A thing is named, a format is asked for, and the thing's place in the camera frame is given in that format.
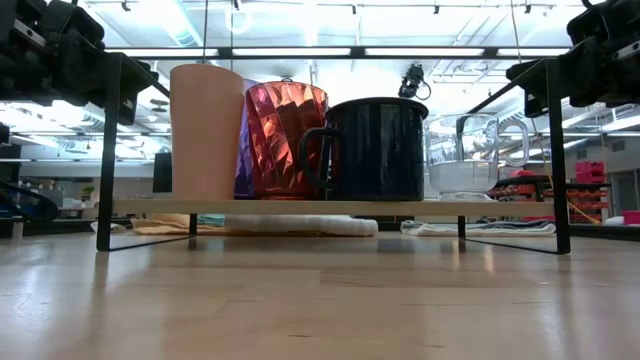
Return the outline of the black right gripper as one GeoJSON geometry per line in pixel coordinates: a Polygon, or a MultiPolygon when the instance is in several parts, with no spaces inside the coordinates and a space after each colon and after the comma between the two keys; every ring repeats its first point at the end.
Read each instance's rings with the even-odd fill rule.
{"type": "MultiPolygon", "coordinates": [[[[640,0],[581,0],[585,11],[567,24],[573,48],[557,56],[560,99],[572,107],[640,104],[640,0]]],[[[545,62],[512,65],[506,77],[525,92],[524,114],[548,113],[545,62]]]]}

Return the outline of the white striped towel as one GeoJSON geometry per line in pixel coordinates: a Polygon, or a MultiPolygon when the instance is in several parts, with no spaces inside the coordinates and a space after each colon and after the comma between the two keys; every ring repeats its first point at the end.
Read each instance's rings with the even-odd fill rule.
{"type": "MultiPolygon", "coordinates": [[[[417,237],[457,237],[458,226],[447,224],[431,224],[406,220],[400,225],[405,235],[417,237]]],[[[478,223],[465,224],[467,237],[550,237],[556,233],[556,226],[551,223],[543,228],[482,228],[478,223]]]]}

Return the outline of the peach matte tumbler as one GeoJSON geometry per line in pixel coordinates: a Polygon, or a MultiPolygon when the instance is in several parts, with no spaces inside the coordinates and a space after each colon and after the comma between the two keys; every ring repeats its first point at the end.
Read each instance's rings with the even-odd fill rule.
{"type": "Polygon", "coordinates": [[[186,64],[170,72],[172,198],[234,197],[244,79],[214,65],[186,64]]]}

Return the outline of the wooden shelf black metal frame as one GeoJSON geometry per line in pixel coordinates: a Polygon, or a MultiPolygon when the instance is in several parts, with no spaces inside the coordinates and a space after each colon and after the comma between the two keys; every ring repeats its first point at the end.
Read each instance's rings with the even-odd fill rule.
{"type": "Polygon", "coordinates": [[[189,247],[197,247],[197,216],[201,213],[214,214],[252,214],[252,215],[369,215],[369,216],[455,216],[457,218],[457,236],[466,240],[465,218],[468,216],[553,215],[556,225],[556,248],[554,255],[571,252],[568,204],[566,199],[565,155],[562,127],[562,106],[560,98],[560,64],[556,58],[538,61],[528,71],[509,82],[494,95],[481,102],[470,112],[475,114],[500,96],[530,77],[543,73],[546,83],[546,97],[549,110],[551,135],[551,184],[554,201],[520,202],[371,202],[371,201],[308,201],[308,200],[115,200],[113,184],[115,175],[115,116],[119,112],[118,104],[121,90],[122,54],[112,55],[108,69],[114,77],[107,81],[107,123],[104,130],[104,145],[101,161],[101,184],[96,249],[99,252],[111,252],[111,218],[115,210],[151,213],[180,213],[189,216],[189,232],[185,237],[189,247]]]}

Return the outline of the orange faceted tumbler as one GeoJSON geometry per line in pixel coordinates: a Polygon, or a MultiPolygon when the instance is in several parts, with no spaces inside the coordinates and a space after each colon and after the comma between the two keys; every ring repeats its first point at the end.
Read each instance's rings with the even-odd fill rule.
{"type": "Polygon", "coordinates": [[[316,187],[300,166],[304,133],[325,125],[328,95],[294,81],[256,84],[245,92],[254,197],[315,200],[316,187]]]}

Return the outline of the black monitor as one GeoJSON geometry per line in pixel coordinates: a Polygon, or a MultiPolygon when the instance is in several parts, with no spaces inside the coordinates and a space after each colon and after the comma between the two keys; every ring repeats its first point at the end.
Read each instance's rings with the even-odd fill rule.
{"type": "Polygon", "coordinates": [[[171,153],[157,153],[154,157],[152,191],[154,193],[172,192],[171,153]]]}

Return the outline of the purple faceted tumbler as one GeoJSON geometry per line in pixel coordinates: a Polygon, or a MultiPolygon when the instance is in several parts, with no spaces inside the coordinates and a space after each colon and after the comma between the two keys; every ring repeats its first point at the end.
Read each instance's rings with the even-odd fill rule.
{"type": "Polygon", "coordinates": [[[250,79],[244,80],[244,104],[238,140],[238,155],[234,184],[234,198],[240,200],[252,199],[254,197],[252,156],[248,125],[248,95],[246,92],[255,85],[257,85],[256,81],[250,79]]]}

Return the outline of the dark navy enamel mug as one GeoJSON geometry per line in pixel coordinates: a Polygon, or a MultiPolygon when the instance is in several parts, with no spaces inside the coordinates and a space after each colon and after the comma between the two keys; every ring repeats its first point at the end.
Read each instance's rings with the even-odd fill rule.
{"type": "Polygon", "coordinates": [[[398,97],[342,102],[326,112],[323,127],[302,135],[299,163],[305,176],[329,200],[421,201],[424,199],[423,121],[428,108],[398,97]],[[307,143],[321,139],[329,150],[328,173],[310,166],[307,143]]]}

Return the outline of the red parts bin rack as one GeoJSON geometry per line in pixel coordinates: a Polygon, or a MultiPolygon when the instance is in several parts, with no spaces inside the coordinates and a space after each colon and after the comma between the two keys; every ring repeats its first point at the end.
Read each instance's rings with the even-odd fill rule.
{"type": "MultiPolygon", "coordinates": [[[[575,177],[566,184],[569,222],[601,224],[604,211],[609,209],[611,187],[605,182],[605,165],[601,161],[583,161],[576,163],[574,170],[575,177]]],[[[545,202],[554,198],[554,190],[548,175],[514,170],[499,180],[488,196],[498,201],[545,202]]]]}

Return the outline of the printed paper sheet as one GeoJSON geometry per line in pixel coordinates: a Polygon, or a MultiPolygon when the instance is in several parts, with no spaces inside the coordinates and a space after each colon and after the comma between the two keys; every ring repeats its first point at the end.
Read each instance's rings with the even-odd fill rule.
{"type": "Polygon", "coordinates": [[[371,237],[378,223],[347,215],[226,215],[224,227],[234,231],[288,233],[311,232],[333,236],[371,237]]]}

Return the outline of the clear glass mug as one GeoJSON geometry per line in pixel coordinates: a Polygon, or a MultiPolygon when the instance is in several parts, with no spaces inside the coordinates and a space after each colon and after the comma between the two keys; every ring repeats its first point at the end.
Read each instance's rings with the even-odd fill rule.
{"type": "Polygon", "coordinates": [[[424,122],[425,168],[431,188],[446,202],[489,202],[499,165],[522,167],[529,159],[529,129],[521,120],[489,114],[444,115],[424,122]],[[500,136],[520,131],[521,155],[500,153],[500,136]]]}

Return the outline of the yellow cloth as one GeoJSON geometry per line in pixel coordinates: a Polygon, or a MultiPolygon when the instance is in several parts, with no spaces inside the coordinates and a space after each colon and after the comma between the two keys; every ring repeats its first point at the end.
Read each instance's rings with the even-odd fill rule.
{"type": "MultiPolygon", "coordinates": [[[[186,214],[153,214],[150,219],[132,218],[132,230],[138,235],[189,235],[190,216],[186,214]]],[[[196,224],[197,235],[228,235],[224,227],[196,224]]]]}

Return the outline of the black curved chair back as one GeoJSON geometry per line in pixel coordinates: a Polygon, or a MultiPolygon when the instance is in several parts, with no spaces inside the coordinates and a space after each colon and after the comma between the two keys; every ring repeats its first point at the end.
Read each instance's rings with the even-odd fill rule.
{"type": "Polygon", "coordinates": [[[52,222],[59,215],[58,207],[51,199],[4,181],[0,181],[0,210],[6,210],[10,216],[19,216],[25,221],[38,223],[52,222]],[[23,208],[15,202],[14,195],[24,197],[27,207],[23,208]]]}

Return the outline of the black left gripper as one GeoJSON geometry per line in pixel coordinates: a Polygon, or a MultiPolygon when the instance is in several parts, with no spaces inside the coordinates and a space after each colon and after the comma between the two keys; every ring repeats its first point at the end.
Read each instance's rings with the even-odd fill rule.
{"type": "Polygon", "coordinates": [[[0,101],[104,103],[105,122],[132,125],[151,66],[108,53],[105,32],[78,0],[0,0],[0,101]]]}

